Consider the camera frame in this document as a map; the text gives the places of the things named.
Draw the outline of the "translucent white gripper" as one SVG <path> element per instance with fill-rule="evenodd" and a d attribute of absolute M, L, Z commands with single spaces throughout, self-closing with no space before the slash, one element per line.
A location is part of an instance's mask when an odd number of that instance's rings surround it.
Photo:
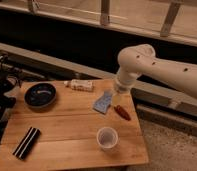
<path fill-rule="evenodd" d="M 117 106 L 121 103 L 122 96 L 129 93 L 133 86 L 133 81 L 131 79 L 119 79 L 116 77 L 113 81 L 112 90 L 112 106 Z"/>

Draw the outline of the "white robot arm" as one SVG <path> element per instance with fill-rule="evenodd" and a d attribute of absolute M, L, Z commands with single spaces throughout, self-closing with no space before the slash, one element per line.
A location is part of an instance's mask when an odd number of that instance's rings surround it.
<path fill-rule="evenodd" d="M 149 44 L 129 46 L 118 54 L 119 69 L 114 80 L 118 93 L 128 92 L 141 75 L 162 82 L 197 99 L 197 65 L 156 57 Z"/>

